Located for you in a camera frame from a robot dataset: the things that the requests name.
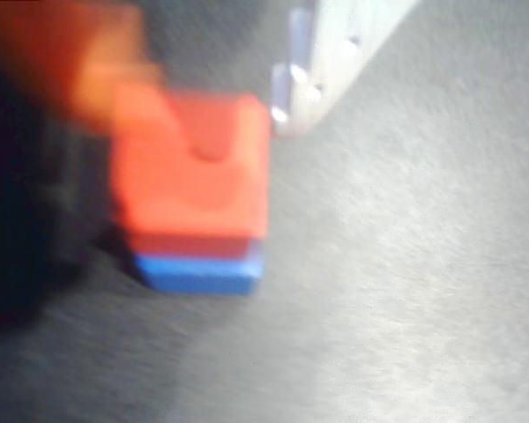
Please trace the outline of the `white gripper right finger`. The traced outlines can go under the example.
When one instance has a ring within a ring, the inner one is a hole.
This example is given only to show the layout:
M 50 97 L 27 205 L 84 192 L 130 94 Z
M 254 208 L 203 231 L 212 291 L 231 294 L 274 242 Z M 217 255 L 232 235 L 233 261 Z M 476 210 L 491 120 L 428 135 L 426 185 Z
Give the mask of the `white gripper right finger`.
M 336 0 L 293 8 L 287 55 L 272 67 L 275 135 L 298 136 L 318 124 L 417 4 Z

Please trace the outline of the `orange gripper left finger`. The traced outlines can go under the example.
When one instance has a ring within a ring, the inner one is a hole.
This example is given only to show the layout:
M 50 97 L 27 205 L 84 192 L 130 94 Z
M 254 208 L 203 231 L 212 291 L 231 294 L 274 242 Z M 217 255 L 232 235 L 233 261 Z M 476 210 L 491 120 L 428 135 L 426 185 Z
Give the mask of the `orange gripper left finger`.
M 190 122 L 174 108 L 124 106 L 126 86 L 160 92 L 149 61 L 140 9 L 122 1 L 0 1 L 0 74 L 38 108 L 93 134 L 147 140 L 168 137 L 206 160 L 229 150 L 209 129 L 215 117 Z

